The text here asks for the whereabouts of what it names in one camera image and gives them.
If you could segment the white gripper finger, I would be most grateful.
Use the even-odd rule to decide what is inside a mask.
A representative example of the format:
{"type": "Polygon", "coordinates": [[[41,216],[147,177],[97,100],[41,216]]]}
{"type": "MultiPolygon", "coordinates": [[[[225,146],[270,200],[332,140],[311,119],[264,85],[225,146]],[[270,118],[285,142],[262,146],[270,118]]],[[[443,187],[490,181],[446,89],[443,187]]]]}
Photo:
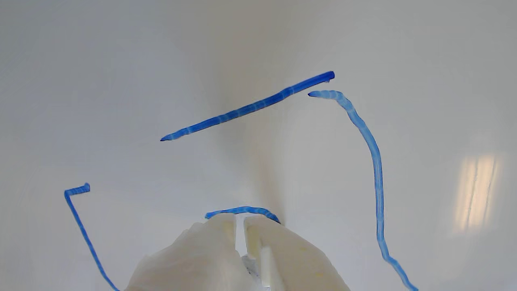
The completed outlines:
{"type": "Polygon", "coordinates": [[[243,262],[267,291],[347,291],[323,251],[285,226],[262,216],[244,219],[243,262]]]}
{"type": "Polygon", "coordinates": [[[168,247],[144,256],[128,291],[259,291],[235,248],[236,217],[194,223],[168,247]]]}

